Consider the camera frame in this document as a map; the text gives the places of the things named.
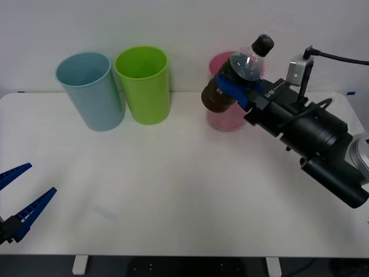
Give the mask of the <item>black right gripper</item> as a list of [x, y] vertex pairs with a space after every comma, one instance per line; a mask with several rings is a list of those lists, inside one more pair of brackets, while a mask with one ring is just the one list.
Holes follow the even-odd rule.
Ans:
[[250, 100], [247, 94], [256, 91], [252, 99], [250, 111], [250, 124], [258, 125], [272, 136], [282, 133], [281, 125], [305, 109], [307, 97], [298, 100], [299, 93], [290, 88], [285, 80], [280, 78], [275, 83], [259, 78], [257, 81], [249, 81], [247, 86], [237, 84], [226, 79], [223, 75], [216, 75], [217, 87], [224, 95], [235, 100], [243, 109], [232, 122], [244, 125], [244, 116], [250, 108]]

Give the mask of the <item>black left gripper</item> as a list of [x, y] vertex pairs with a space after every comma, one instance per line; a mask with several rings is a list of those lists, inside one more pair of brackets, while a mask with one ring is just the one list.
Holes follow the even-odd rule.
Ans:
[[[0, 190], [8, 186], [31, 167], [32, 165], [30, 163], [26, 163], [0, 173]], [[1, 221], [1, 244], [5, 241], [8, 243], [12, 243], [13, 241], [20, 242], [56, 192], [56, 188], [51, 188], [17, 214], [12, 215], [5, 221]]]

